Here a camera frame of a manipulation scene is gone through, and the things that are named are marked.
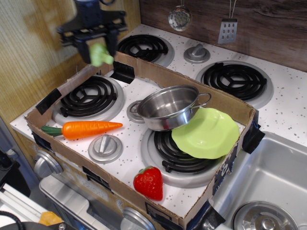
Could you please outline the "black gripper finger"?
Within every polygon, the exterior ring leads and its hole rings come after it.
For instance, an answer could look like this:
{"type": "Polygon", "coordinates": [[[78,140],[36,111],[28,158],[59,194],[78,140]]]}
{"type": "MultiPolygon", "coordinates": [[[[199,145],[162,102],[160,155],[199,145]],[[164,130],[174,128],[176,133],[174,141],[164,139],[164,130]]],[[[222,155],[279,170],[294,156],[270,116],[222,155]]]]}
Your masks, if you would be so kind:
{"type": "Polygon", "coordinates": [[[86,41],[77,40],[76,41],[77,49],[83,59],[83,61],[87,64],[91,64],[89,47],[86,41]]]}
{"type": "Polygon", "coordinates": [[[118,30],[110,30],[106,34],[105,41],[109,54],[114,57],[117,51],[118,30]]]}

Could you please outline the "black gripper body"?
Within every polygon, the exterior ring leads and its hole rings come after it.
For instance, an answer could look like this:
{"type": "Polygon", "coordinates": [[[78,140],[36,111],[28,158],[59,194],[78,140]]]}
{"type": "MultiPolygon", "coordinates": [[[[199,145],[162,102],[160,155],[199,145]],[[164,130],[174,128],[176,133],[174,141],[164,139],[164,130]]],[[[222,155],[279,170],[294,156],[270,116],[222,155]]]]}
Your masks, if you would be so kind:
{"type": "Polygon", "coordinates": [[[100,4],[111,5],[114,1],[75,0],[76,15],[57,28],[63,46],[76,46],[77,40],[89,41],[106,37],[110,30],[119,33],[128,29],[124,11],[105,11],[100,4]]]}

